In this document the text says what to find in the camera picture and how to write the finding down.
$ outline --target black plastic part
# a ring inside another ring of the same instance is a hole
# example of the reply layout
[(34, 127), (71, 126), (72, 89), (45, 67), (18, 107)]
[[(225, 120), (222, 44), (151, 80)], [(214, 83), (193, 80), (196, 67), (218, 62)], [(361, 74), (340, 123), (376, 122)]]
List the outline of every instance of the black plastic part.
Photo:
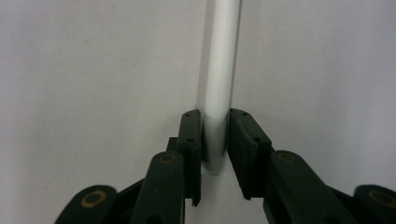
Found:
[(293, 223), (359, 223), (297, 154), (271, 154), (269, 174)]
[(112, 209), (111, 222), (109, 223), (126, 224), (130, 222), (143, 181), (144, 179), (117, 194), (117, 200)]
[(184, 161), (175, 151), (151, 160), (131, 224), (184, 223)]
[(330, 188), (332, 193), (346, 207), (346, 209), (359, 221), (360, 224), (379, 223), (372, 215), (372, 212), (353, 198), (337, 189)]
[(283, 203), (264, 199), (262, 207), (269, 224), (290, 224), (291, 219)]
[(201, 112), (195, 109), (182, 115), (177, 138), (177, 152), (184, 157), (186, 198), (193, 206), (201, 201), (201, 151)]
[(117, 192), (109, 186), (92, 186), (79, 192), (59, 215), (56, 224), (105, 224)]
[(170, 137), (168, 140), (168, 146), (166, 147), (166, 151), (177, 151), (177, 138)]
[(376, 185), (359, 186), (355, 190), (356, 201), (370, 211), (372, 223), (396, 223), (396, 193)]
[(244, 197), (263, 197), (271, 140), (249, 113), (230, 109), (228, 154)]

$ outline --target white wall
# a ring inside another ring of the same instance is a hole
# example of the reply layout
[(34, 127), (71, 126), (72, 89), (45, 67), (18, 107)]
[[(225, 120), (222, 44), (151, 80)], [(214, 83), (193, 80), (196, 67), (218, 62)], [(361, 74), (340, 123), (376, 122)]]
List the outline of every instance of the white wall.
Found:
[[(0, 3), (0, 222), (124, 189), (202, 108), (213, 1)], [(396, 2), (243, 1), (233, 107), (330, 186), (396, 190)], [(186, 223), (263, 223), (226, 161)]]

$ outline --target white rod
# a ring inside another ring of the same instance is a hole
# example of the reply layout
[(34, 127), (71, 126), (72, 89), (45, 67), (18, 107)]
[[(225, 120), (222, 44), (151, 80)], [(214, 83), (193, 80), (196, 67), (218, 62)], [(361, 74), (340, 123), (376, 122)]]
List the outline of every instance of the white rod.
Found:
[(241, 0), (215, 4), (204, 112), (204, 175), (217, 175), (224, 163), (240, 5)]

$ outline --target screw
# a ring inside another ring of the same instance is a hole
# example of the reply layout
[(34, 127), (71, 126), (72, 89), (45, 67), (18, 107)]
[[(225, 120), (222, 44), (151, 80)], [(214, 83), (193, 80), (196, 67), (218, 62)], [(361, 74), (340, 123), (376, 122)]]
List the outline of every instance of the screw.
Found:
[(106, 194), (102, 190), (94, 190), (84, 196), (81, 200), (81, 206), (86, 208), (95, 207), (106, 200)]
[(396, 199), (387, 193), (373, 189), (370, 190), (369, 196), (376, 203), (380, 203), (386, 207), (396, 208)]
[(176, 156), (172, 154), (165, 154), (160, 157), (160, 162), (163, 164), (170, 164), (170, 163), (174, 163), (175, 161), (176, 161)]
[(280, 154), (278, 155), (278, 157), (279, 157), (282, 161), (285, 161), (285, 162), (288, 162), (288, 163), (294, 163), (295, 160), (296, 160), (296, 158), (295, 158), (294, 156), (290, 155), (289, 153), (280, 153)]

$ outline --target white cylinder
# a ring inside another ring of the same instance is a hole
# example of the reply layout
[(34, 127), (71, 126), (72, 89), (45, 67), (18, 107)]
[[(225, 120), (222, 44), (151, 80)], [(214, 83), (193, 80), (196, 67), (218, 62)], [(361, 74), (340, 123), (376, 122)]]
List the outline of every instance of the white cylinder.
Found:
[(205, 175), (217, 175), (224, 161), (240, 5), (240, 0), (215, 4), (203, 125)]

